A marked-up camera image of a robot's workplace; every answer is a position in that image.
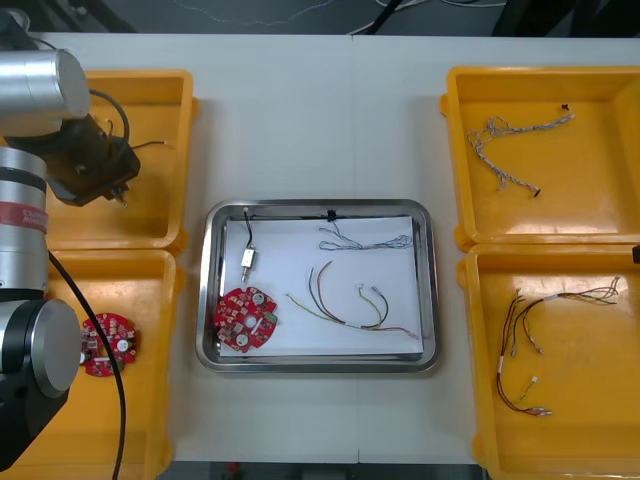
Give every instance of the white paper sheet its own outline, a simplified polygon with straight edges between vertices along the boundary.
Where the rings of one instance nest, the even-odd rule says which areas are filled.
[[[338,220],[340,231],[361,244],[391,240],[398,235],[413,238],[410,217]],[[308,291],[309,272],[317,273],[328,261],[333,263],[322,277],[322,296],[336,316],[356,325],[375,324],[376,311],[358,295],[363,293],[384,313],[384,302],[371,291],[376,286],[389,302],[389,316],[383,327],[404,327],[422,336],[418,304],[416,265],[413,247],[406,249],[344,250],[328,252],[322,240],[340,240],[318,231],[330,227],[326,220],[252,221],[257,257],[249,281],[240,280],[240,260],[248,240],[244,222],[227,223],[224,292],[254,286],[277,303],[278,324],[262,347],[248,353],[222,346],[223,356],[277,355],[363,355],[421,353],[422,339],[404,332],[372,332],[348,328],[317,318],[296,306],[287,296],[317,311]]]

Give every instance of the dark floor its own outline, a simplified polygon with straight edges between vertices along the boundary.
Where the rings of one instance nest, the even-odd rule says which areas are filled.
[[[174,462],[160,480],[231,480],[227,464]],[[475,465],[240,465],[238,480],[483,480]]]
[[[33,11],[42,0],[0,0],[0,7]],[[91,15],[78,15],[68,2],[56,0],[78,26],[89,32],[105,31]],[[122,20],[141,33],[221,34],[348,34],[371,23],[388,0],[103,0]],[[468,2],[455,6],[447,1]],[[490,36],[505,0],[404,0],[414,6],[397,11],[380,35]],[[609,0],[602,0],[602,5]],[[45,7],[40,30],[69,29]],[[572,14],[549,36],[565,37]]]

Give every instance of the yellow plastic tray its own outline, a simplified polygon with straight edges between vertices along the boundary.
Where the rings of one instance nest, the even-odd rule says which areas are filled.
[[[517,400],[553,411],[534,418],[509,410],[496,390],[502,326],[514,290],[527,299],[608,285],[617,304],[556,299],[531,313],[540,355],[518,328],[516,358],[503,377]],[[474,453],[494,480],[640,476],[640,265],[630,246],[473,247],[458,268],[466,293],[477,418]]]
[[[51,249],[186,248],[182,230],[191,125],[198,104],[193,79],[183,70],[88,72],[91,88],[110,94],[122,105],[131,124],[132,146],[166,140],[136,150],[140,174],[130,182],[128,207],[99,198],[82,207],[58,201],[49,190],[47,242]],[[122,121],[104,100],[92,97],[91,115],[114,135],[122,135]]]
[[[120,478],[155,479],[171,461],[167,437],[169,345],[184,278],[163,250],[57,252],[96,313],[114,312],[140,332],[137,361],[123,372],[127,436]],[[50,294],[87,317],[64,280],[50,269]],[[69,400],[5,479],[110,479],[120,410],[113,378],[80,367]]]
[[[447,117],[463,250],[478,243],[640,243],[640,68],[478,68],[449,73]],[[542,192],[499,180],[466,133],[493,116],[513,126],[576,117],[553,130],[510,135],[485,149]]]

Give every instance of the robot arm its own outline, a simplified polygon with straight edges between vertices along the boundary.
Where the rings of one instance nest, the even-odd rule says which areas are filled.
[[[0,147],[0,471],[13,465],[65,404],[80,361],[82,335],[73,309],[45,297],[47,183],[73,206],[101,196],[123,201],[126,182],[140,170],[124,111],[108,95],[89,89],[71,54],[37,50],[13,18],[0,12],[2,48],[0,135],[9,147]],[[88,114],[90,95],[107,100],[121,115],[122,138],[108,135]],[[106,336],[95,315],[89,316],[117,370]],[[124,412],[122,379],[114,374]],[[116,472],[122,435],[124,429]]]

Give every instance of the red label band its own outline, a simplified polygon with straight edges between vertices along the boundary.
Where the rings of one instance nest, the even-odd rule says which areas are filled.
[[[33,228],[47,233],[49,216],[44,210],[22,203],[0,202],[0,225]]]

